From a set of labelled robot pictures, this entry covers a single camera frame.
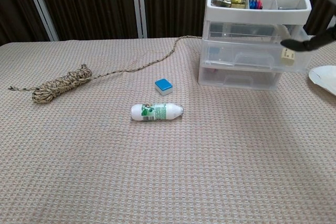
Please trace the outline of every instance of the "green label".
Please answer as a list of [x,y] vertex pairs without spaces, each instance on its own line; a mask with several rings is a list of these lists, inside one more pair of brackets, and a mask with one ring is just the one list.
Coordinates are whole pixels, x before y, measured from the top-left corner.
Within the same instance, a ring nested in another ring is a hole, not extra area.
[[141,107],[141,115],[143,121],[165,120],[166,104],[143,104]]

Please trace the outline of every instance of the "sponge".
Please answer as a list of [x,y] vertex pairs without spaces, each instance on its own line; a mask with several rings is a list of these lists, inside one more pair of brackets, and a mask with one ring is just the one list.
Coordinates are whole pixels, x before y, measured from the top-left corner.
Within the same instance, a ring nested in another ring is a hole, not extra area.
[[161,79],[155,82],[155,89],[158,90],[161,95],[166,95],[173,92],[173,85],[166,79]]

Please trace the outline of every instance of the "coiled rope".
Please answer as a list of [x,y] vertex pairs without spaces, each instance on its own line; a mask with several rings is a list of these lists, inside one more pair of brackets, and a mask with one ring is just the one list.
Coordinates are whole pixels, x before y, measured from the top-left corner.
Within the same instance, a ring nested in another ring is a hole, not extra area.
[[136,69],[123,69],[123,70],[115,70],[112,72],[108,72],[106,74],[100,74],[98,76],[93,77],[92,76],[92,71],[87,68],[85,64],[82,64],[80,69],[77,69],[72,72],[68,72],[66,76],[57,78],[52,81],[47,81],[43,83],[42,85],[38,87],[33,87],[33,88],[16,88],[10,86],[8,89],[12,91],[33,91],[32,94],[32,99],[35,103],[49,103],[53,100],[53,98],[56,98],[60,96],[61,94],[74,89],[90,80],[98,79],[101,77],[109,76],[114,73],[123,73],[123,72],[137,72],[140,71],[146,67],[149,67],[155,63],[158,63],[160,61],[165,60],[168,58],[170,55],[172,55],[175,52],[177,42],[181,39],[186,39],[186,38],[197,38],[199,39],[200,37],[197,36],[182,36],[179,37],[178,39],[175,40],[174,46],[172,50],[165,55],[163,58],[149,62],[142,67],[136,68]]

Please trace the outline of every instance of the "plastic drawer organizer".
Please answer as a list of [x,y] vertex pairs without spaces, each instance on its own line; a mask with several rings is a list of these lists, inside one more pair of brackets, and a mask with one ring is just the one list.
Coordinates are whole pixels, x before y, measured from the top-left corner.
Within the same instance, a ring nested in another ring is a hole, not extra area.
[[308,40],[309,0],[261,0],[263,9],[223,8],[206,0],[200,85],[276,90],[283,72],[306,73],[310,52],[280,42]]

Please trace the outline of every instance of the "white paper plate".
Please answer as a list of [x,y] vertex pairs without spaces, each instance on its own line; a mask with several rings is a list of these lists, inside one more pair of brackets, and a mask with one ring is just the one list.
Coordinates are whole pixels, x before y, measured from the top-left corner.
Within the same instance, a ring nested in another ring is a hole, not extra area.
[[336,66],[322,66],[309,71],[310,80],[336,95]]

